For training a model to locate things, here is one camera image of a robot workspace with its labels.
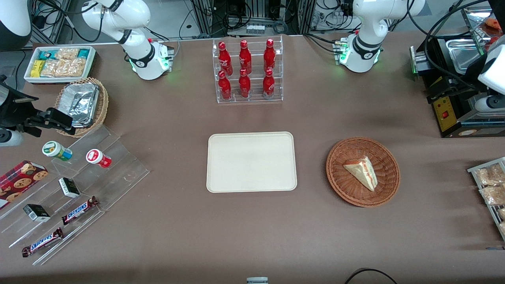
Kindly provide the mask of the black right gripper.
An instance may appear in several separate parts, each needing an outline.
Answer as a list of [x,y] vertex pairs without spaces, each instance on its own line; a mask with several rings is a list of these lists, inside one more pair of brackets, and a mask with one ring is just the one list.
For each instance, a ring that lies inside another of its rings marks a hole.
[[[40,137],[42,130],[37,127],[38,122],[30,119],[38,112],[32,102],[37,101],[39,98],[26,95],[9,87],[5,83],[6,79],[5,75],[0,76],[0,84],[7,91],[0,106],[1,128],[11,131],[23,131],[23,133],[33,137]],[[41,127],[57,129],[71,136],[75,135],[76,128],[72,126],[73,118],[71,116],[53,107],[39,112],[39,115],[43,120]]]

